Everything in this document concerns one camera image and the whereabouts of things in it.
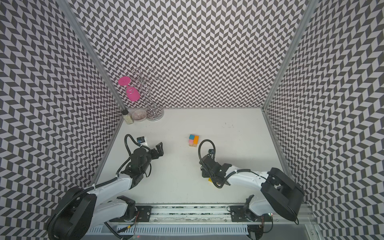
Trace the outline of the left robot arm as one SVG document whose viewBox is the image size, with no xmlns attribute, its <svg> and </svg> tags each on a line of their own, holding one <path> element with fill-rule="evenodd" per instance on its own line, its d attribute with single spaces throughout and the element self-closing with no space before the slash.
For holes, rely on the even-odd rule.
<svg viewBox="0 0 384 240">
<path fill-rule="evenodd" d="M 136 219 L 136 202 L 122 194 L 136 187 L 151 162 L 164 155 L 163 144 L 140 146 L 120 166 L 115 177 L 86 189 L 70 188 L 45 223 L 50 240 L 80 240 L 90 228 L 116 218 Z"/>
</svg>

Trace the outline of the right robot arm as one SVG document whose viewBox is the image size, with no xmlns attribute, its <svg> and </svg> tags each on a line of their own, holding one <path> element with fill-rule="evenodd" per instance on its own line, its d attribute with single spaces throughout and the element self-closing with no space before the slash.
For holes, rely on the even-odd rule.
<svg viewBox="0 0 384 240">
<path fill-rule="evenodd" d="M 259 191 L 250 195 L 243 205 L 242 214 L 247 220 L 254 222 L 264 215 L 278 214 L 288 221 L 299 223 L 304 190 L 280 169 L 256 172 L 231 164 L 221 165 L 215 161 L 213 154 L 199 159 L 202 176 L 209 178 L 216 188 L 240 186 Z"/>
</svg>

